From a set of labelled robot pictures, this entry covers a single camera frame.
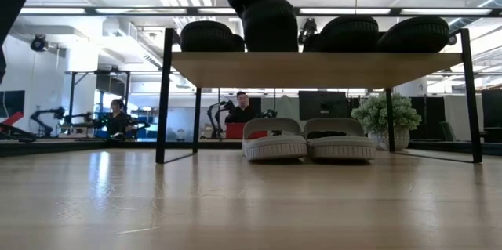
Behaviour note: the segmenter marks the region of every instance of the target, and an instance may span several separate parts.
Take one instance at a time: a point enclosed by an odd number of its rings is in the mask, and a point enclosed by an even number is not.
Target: metal leg
[[[462,60],[464,62],[465,91],[469,113],[469,129],[471,130],[472,161],[482,162],[481,136],[479,135],[478,108],[476,107],[476,91],[474,71],[472,70],[471,37],[468,29],[460,30],[462,40]]]
[[[103,114],[104,91],[100,90],[100,117]]]
[[[389,131],[389,151],[395,152],[394,144],[394,114],[392,112],[392,89],[385,89],[385,96],[387,97],[387,119]]]
[[[125,81],[125,112],[127,113],[127,105],[129,104],[129,87],[131,86],[131,72],[125,73],[127,74],[127,80]]]
[[[164,60],[162,64],[162,81],[160,85],[160,100],[158,105],[158,131],[155,163],[164,164],[166,155],[167,112],[169,108],[169,75],[173,58],[173,29],[166,29],[164,37]]]
[[[195,94],[195,117],[194,117],[194,142],[192,143],[192,152],[198,152],[198,131],[200,130],[200,118],[201,118],[201,97],[202,89],[197,88],[197,93]]]

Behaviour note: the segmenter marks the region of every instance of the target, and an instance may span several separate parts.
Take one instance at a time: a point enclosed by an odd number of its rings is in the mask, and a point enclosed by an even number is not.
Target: security camera
[[[42,53],[49,50],[49,43],[45,39],[44,34],[36,34],[35,39],[33,40],[33,42],[31,42],[30,47],[31,50]]]

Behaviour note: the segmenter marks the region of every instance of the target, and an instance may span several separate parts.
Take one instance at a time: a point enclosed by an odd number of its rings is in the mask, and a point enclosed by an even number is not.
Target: monitor
[[[298,92],[300,120],[313,118],[347,118],[347,97],[345,92]]]

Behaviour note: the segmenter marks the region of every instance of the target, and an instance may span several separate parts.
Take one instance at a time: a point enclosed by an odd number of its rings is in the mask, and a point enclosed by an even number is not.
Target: person
[[[129,132],[132,127],[129,126],[129,116],[124,112],[124,102],[120,99],[112,100],[110,104],[111,113],[108,117],[107,132],[110,136],[117,133]]]
[[[246,123],[256,117],[256,113],[249,105],[249,97],[245,92],[237,92],[238,106],[231,109],[225,118],[226,123]]]

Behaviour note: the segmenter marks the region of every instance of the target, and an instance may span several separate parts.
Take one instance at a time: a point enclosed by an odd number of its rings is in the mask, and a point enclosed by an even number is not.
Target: wooden tabletop
[[[173,53],[172,65],[200,88],[382,89],[459,63],[459,53]]]

